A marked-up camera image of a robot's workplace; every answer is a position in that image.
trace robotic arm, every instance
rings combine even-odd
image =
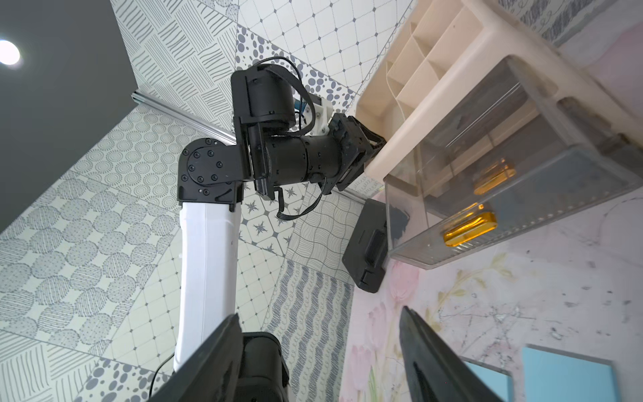
[[[282,66],[257,64],[236,71],[231,87],[236,145],[201,138],[179,157],[183,265],[174,370],[235,312],[244,182],[254,181],[265,199],[274,200],[276,193],[279,219],[296,219],[335,186],[344,190],[385,144],[342,113],[319,122],[316,111],[327,116],[327,107]],[[296,124],[293,89],[311,111],[308,124],[294,132],[289,131]],[[302,101],[299,106],[301,114]],[[320,197],[301,214],[285,215],[281,186],[304,182],[319,185]]]
[[[154,402],[294,400],[288,395],[289,373],[279,341],[267,333],[241,333],[234,314],[244,182],[254,181],[266,199],[277,193],[277,217],[296,219],[320,198],[300,215],[285,215],[280,186],[309,181],[320,186],[320,197],[335,186],[344,190],[385,143],[353,117],[335,113],[328,122],[324,102],[281,66],[259,64],[236,71],[231,83],[236,145],[230,145],[229,133],[147,95],[133,95],[196,128],[216,131],[218,138],[193,141],[179,157],[183,265],[176,373],[154,394]],[[291,87],[302,98],[300,117],[310,110],[310,122],[294,132]],[[412,400],[499,402],[407,307],[400,334]]]

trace orange drawer handle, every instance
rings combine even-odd
[[[501,185],[516,175],[516,169],[508,163],[500,166],[493,166],[488,171],[488,174],[484,175],[475,183],[473,193],[477,196],[481,196],[490,189]]]
[[[443,235],[444,244],[449,247],[456,247],[490,232],[496,227],[498,227],[498,223],[493,212],[483,212],[460,226],[445,232]]]

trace ceiling light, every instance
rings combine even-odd
[[[0,63],[11,66],[20,60],[20,51],[9,41],[0,41]]]

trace blue component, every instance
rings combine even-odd
[[[295,100],[294,100],[294,109],[295,109],[295,110],[297,110],[297,111],[302,111],[302,112],[303,112],[304,110],[306,110],[306,102],[303,102],[303,101],[302,101],[302,103],[301,103],[301,104],[302,104],[302,107],[301,107],[301,109],[300,109],[300,108],[299,108],[299,106],[300,106],[299,99],[295,99]]]
[[[527,402],[618,402],[614,371],[607,364],[522,350]]]
[[[511,382],[511,377],[497,372],[494,370],[486,369],[485,367],[479,366],[474,363],[469,363],[465,361],[464,364],[469,367],[469,370],[473,371],[473,374],[476,377],[480,378],[480,381],[484,383],[490,390],[492,390],[498,398],[502,399],[504,402],[512,402],[513,398],[513,383]]]

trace black cable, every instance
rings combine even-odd
[[[167,359],[165,359],[165,361],[164,361],[163,363],[161,363],[161,365],[159,366],[159,368],[158,368],[158,369],[156,369],[156,371],[154,372],[154,377],[152,377],[152,381],[150,381],[150,393],[149,393],[148,398],[151,398],[151,397],[152,397],[152,389],[153,389],[153,387],[154,387],[154,379],[156,378],[156,375],[157,375],[157,374],[159,374],[159,371],[161,370],[161,367],[163,367],[163,366],[164,366],[168,361],[170,361],[170,359],[171,359],[171,358],[173,358],[173,357],[174,357],[174,353],[172,353],[172,354],[170,355],[170,357],[168,357]]]
[[[297,78],[299,78],[299,82],[301,82],[302,85],[303,85],[302,75],[300,74],[299,69],[295,66],[295,64],[290,59],[288,59],[286,57],[283,57],[283,56],[268,57],[267,59],[263,59],[263,60],[260,60],[257,63],[255,63],[255,66],[257,64],[263,64],[263,63],[265,63],[267,61],[270,61],[270,60],[285,60],[285,61],[287,61],[293,67],[294,72],[297,73]],[[299,130],[302,129],[302,105],[303,105],[302,104],[302,96],[299,95]]]
[[[301,115],[302,115],[302,118],[303,118],[303,122],[304,122],[305,124],[308,124],[308,120],[306,120],[306,115],[305,115],[305,114],[299,113],[299,110],[295,110],[294,112],[295,112],[296,114],[301,114]]]
[[[320,195],[317,197],[315,202],[313,202],[311,205],[308,206],[301,214],[299,215],[285,215],[284,212],[284,191],[282,190],[281,187],[277,187],[277,193],[279,197],[279,211],[277,212],[277,219],[281,219],[282,221],[293,221],[299,217],[304,216],[305,214],[308,214],[310,211],[314,210],[317,204],[320,203],[320,200],[322,199],[323,192],[321,191],[324,187],[326,187],[326,178],[323,179],[323,185],[321,186],[322,188],[320,189]]]

